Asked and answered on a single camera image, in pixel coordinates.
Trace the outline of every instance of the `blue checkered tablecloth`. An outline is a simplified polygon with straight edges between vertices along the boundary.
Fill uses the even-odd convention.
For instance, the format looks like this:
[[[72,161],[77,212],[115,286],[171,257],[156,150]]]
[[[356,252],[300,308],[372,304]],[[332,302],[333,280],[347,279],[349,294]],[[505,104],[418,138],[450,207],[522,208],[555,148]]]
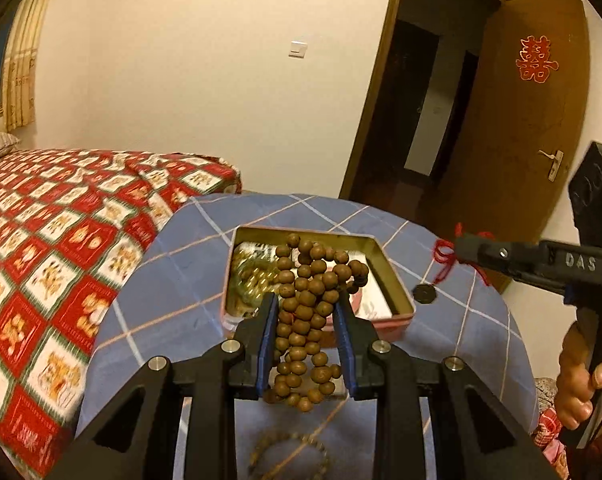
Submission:
[[[80,431],[116,391],[154,355],[180,361],[223,340],[219,309],[233,229],[276,226],[373,235],[384,247],[407,290],[430,281],[440,266],[431,259],[435,236],[389,213],[344,200],[293,195],[209,195],[175,214],[147,251],[103,321],[87,374]],[[527,430],[537,422],[537,398],[528,356],[515,321],[499,294],[471,267],[457,265],[440,284],[437,300],[417,305],[412,324],[396,344],[413,356],[440,361],[463,358]],[[337,362],[336,350],[329,350]],[[423,431],[428,477],[435,478],[427,406]],[[185,405],[174,478],[183,474],[189,408]],[[331,478],[371,477],[375,401],[333,400],[303,414],[287,406],[236,402],[239,479],[247,478],[249,453],[268,430],[314,433],[331,454]],[[268,453],[264,472],[305,478],[313,450],[293,443]]]

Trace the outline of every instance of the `red string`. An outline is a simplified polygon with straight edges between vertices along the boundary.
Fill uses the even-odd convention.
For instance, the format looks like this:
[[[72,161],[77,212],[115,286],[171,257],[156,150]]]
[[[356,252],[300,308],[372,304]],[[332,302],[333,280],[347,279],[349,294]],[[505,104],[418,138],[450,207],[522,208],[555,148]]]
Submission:
[[[463,226],[459,222],[455,228],[455,237],[459,238],[462,234],[463,234]],[[480,236],[483,238],[494,238],[492,233],[488,232],[488,231],[482,231],[480,233],[477,233],[477,236]],[[434,280],[432,282],[432,285],[437,285],[447,278],[450,271],[452,270],[452,267],[454,267],[458,261],[457,255],[455,254],[454,243],[444,240],[442,238],[439,238],[437,240],[437,242],[434,244],[434,249],[432,251],[432,257],[434,258],[434,261],[443,265],[443,267],[437,273],[437,275],[434,277]],[[471,267],[474,267],[474,269],[476,270],[476,272],[478,272],[479,276],[481,276],[481,279],[484,280],[484,283],[486,285],[490,285],[490,280],[488,280],[488,276],[486,276],[486,272],[481,267],[479,267],[479,265],[472,264],[472,263],[470,263],[468,265],[470,265]]]

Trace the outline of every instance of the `light switch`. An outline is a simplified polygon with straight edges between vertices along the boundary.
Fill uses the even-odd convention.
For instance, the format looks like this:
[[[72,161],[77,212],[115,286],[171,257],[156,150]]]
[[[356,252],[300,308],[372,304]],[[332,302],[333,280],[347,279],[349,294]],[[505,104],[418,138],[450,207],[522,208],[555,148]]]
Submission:
[[[302,41],[293,41],[290,44],[290,57],[305,57],[305,51],[307,50],[307,43]]]

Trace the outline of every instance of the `hand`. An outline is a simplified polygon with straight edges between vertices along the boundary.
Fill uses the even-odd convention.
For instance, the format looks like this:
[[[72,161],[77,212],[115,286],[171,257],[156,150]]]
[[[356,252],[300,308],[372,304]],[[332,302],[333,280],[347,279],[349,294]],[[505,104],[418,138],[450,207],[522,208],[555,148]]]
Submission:
[[[574,323],[564,338],[559,355],[561,371],[556,378],[555,410],[559,421],[569,430],[575,430],[592,413],[590,400],[595,390],[602,389],[602,363],[592,376],[585,367],[588,346]]]

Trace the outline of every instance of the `small bracelet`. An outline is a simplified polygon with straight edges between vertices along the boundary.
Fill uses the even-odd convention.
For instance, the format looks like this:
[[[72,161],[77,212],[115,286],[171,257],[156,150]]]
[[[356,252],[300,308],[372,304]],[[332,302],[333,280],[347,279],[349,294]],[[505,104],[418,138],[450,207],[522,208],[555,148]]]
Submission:
[[[255,469],[259,460],[266,452],[266,450],[270,449],[270,447],[275,444],[279,444],[281,442],[285,442],[286,440],[300,440],[303,444],[307,444],[308,446],[314,447],[317,451],[319,451],[323,458],[321,459],[321,463],[319,464],[319,469],[316,473],[309,476],[307,480],[323,480],[324,475],[328,472],[328,468],[330,465],[330,460],[328,459],[328,452],[325,449],[325,446],[315,439],[313,436],[302,433],[285,433],[282,431],[278,431],[276,433],[267,434],[261,437],[258,444],[254,447],[254,451],[250,454],[250,465],[248,467],[248,475],[251,480],[270,480],[273,476],[270,476],[270,473],[264,473],[263,475],[255,473]]]

